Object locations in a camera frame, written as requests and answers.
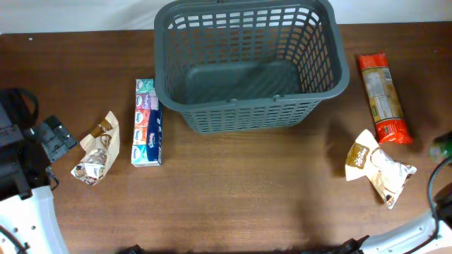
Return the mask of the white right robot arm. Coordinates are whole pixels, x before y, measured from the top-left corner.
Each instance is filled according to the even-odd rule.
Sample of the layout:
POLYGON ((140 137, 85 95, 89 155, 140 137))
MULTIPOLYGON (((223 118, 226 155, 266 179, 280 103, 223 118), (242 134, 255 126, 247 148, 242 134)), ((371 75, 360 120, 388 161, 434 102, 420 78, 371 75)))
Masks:
POLYGON ((434 197, 439 213, 435 222, 431 212, 407 222, 387 233, 351 239, 336 253, 399 254, 429 253, 451 247, 451 184, 443 187, 434 197))

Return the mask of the green round cup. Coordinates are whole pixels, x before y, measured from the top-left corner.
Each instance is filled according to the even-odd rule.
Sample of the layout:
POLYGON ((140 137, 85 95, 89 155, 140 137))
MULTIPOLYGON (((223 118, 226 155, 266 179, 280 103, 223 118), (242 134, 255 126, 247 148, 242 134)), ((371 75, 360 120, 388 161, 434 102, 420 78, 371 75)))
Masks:
POLYGON ((451 156, 451 132, 445 133, 433 140, 429 148, 430 157, 440 163, 451 156))

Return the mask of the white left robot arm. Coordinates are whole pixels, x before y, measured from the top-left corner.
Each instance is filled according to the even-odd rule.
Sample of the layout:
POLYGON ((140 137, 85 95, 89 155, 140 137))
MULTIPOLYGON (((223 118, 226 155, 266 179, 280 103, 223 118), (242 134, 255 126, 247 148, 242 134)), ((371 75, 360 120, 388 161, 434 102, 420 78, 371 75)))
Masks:
POLYGON ((33 93, 1 90, 1 252, 67 253, 54 208, 52 164, 77 146, 55 116, 38 123, 33 93))

